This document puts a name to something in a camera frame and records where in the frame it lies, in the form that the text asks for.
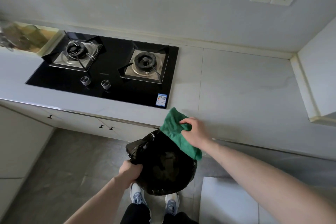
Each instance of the green cloth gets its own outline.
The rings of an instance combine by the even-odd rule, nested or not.
[[[199,148],[192,146],[181,134],[182,130],[190,131],[192,126],[188,123],[180,124],[180,120],[187,118],[184,114],[178,112],[175,107],[171,108],[167,114],[160,130],[168,136],[176,145],[189,157],[201,160],[202,151]]]

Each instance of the energy label sticker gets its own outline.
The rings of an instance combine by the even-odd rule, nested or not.
[[[158,94],[156,98],[156,104],[158,106],[165,106],[167,100],[167,95],[165,94]]]

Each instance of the person's right hand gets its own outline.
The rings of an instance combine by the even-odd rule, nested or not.
[[[190,131],[182,130],[183,137],[194,147],[204,150],[205,145],[212,141],[203,122],[196,118],[185,118],[180,124],[189,123],[192,125]]]

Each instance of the burner cap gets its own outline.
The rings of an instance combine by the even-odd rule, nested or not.
[[[88,51],[82,42],[71,41],[66,47],[66,52],[69,60],[76,61],[85,57]]]
[[[137,69],[143,72],[150,72],[156,67],[156,56],[151,52],[141,52],[134,58]]]

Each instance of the cabinet panel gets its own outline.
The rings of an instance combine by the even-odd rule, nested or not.
[[[113,129],[115,132],[115,139],[124,140],[128,142],[133,142],[139,139],[144,138],[149,133],[156,130],[156,128],[148,128],[148,127],[142,127],[138,125],[118,122],[118,121],[112,121],[112,120],[105,120],[105,119],[99,119],[101,122],[103,122],[108,128]]]
[[[0,179],[0,222],[19,190],[23,179]]]
[[[53,127],[0,107],[0,178],[23,178]]]
[[[51,109],[48,109],[48,112],[52,115],[59,117],[62,120],[59,128],[115,138],[114,131],[109,130],[104,123],[102,123],[95,117]]]
[[[34,105],[27,105],[17,102],[11,101],[0,101],[0,104],[6,106],[14,111],[32,117],[36,120],[42,121],[46,124],[49,124],[53,127],[58,127],[61,123],[60,119],[55,116],[50,116],[51,114],[48,113],[47,108],[41,108]]]

